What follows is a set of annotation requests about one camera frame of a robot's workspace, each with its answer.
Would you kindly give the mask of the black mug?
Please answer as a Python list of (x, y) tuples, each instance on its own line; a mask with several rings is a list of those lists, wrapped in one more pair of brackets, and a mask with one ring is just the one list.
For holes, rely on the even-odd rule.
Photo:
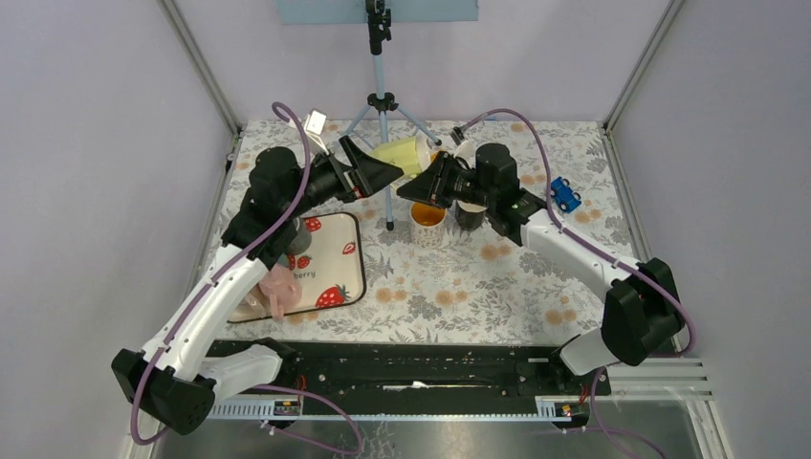
[(486, 207), (457, 201), (454, 207), (454, 218), (461, 230), (473, 231), (483, 225)]

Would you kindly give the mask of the yellow mug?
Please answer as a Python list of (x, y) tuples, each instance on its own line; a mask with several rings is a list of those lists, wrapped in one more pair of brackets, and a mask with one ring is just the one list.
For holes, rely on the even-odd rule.
[(415, 177), (428, 169), (434, 152), (426, 141), (408, 137), (382, 143), (371, 151), (370, 156), (401, 168), (407, 177)]

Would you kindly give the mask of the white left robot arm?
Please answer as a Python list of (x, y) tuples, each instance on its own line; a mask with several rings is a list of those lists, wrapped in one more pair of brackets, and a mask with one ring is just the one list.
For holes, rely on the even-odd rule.
[(297, 236), (295, 220), (330, 200), (352, 203), (404, 176), (401, 168), (339, 140), (342, 163), (331, 153), (287, 147), (255, 159), (238, 212), (222, 235), (208, 270), (177, 312), (139, 351), (122, 349), (111, 367), (131, 404), (130, 433), (138, 445), (156, 441), (139, 433), (145, 413), (178, 434), (195, 430), (218, 403), (259, 385), (283, 393), (296, 368), (266, 344), (211, 358), (208, 350), (243, 297), (277, 264)]

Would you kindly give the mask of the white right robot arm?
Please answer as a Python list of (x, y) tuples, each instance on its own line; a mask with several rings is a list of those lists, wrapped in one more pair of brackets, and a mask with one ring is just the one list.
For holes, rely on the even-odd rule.
[(397, 194), (436, 208), (455, 202), (483, 207), (495, 232), (552, 260), (603, 300), (600, 328), (564, 343), (548, 369), (549, 382), (560, 393), (575, 392), (597, 368), (642, 363), (687, 324), (666, 263), (620, 256), (564, 225), (542, 198), (522, 187), (503, 144), (480, 146), (474, 167), (441, 152)]

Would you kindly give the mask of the floral mug orange inside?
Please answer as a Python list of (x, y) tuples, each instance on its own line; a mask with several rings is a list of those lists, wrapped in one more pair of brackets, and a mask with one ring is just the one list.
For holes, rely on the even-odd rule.
[(424, 249), (436, 249), (444, 239), (447, 211), (421, 203), (413, 203), (410, 211), (411, 243)]

